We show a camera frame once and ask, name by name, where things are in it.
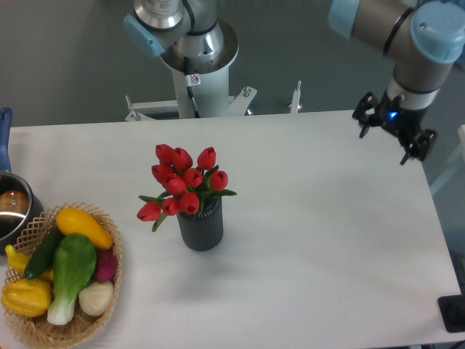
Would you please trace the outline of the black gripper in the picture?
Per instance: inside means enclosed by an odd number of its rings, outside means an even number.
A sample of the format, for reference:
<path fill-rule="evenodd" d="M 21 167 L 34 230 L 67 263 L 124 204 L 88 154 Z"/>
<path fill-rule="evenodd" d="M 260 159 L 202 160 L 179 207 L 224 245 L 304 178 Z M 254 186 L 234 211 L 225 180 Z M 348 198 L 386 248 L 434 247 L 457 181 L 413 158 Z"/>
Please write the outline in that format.
<path fill-rule="evenodd" d="M 401 103 L 406 100 L 399 95 L 390 97 L 385 91 L 378 103 L 376 96 L 367 92 L 352 113 L 352 118 L 357 120 L 360 127 L 359 138 L 364 138 L 371 127 L 379 127 L 381 118 L 381 127 L 395 136 L 405 151 L 400 165 L 409 159 L 424 161 L 437 139 L 436 131 L 421 128 L 421 121 L 429 108 L 404 108 Z"/>

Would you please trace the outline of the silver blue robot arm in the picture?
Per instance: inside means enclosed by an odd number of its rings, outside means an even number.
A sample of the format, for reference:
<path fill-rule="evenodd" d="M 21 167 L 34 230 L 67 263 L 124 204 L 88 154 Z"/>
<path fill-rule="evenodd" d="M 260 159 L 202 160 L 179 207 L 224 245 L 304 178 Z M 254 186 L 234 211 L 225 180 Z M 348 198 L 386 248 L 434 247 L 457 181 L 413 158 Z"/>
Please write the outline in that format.
<path fill-rule="evenodd" d="M 437 134 L 421 120 L 464 48 L 464 10 L 431 1 L 334 1 L 329 25 L 395 63 L 381 98 L 366 94 L 352 116 L 361 134 L 381 127 L 395 136 L 405 159 L 424 160 Z M 126 35 L 171 70 L 183 119 L 235 116 L 243 108 L 229 96 L 229 67 L 238 53 L 233 28 L 217 16 L 215 1 L 136 1 L 123 21 Z"/>

